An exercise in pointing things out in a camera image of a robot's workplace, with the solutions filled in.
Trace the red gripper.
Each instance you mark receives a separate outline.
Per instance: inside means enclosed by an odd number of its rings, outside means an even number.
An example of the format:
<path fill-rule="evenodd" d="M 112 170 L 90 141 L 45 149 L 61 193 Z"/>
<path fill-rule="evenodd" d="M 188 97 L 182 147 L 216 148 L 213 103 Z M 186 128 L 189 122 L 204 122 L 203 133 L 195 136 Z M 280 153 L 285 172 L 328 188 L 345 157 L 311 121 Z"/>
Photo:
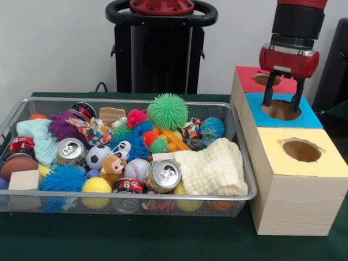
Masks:
<path fill-rule="evenodd" d="M 290 112 L 297 112 L 306 78 L 311 78 L 318 67 L 320 53 L 314 50 L 296 49 L 266 43 L 259 54 L 262 70 L 269 71 L 262 105 L 269 107 L 273 96 L 273 86 L 277 77 L 275 72 L 295 77 L 296 92 L 290 102 Z"/>

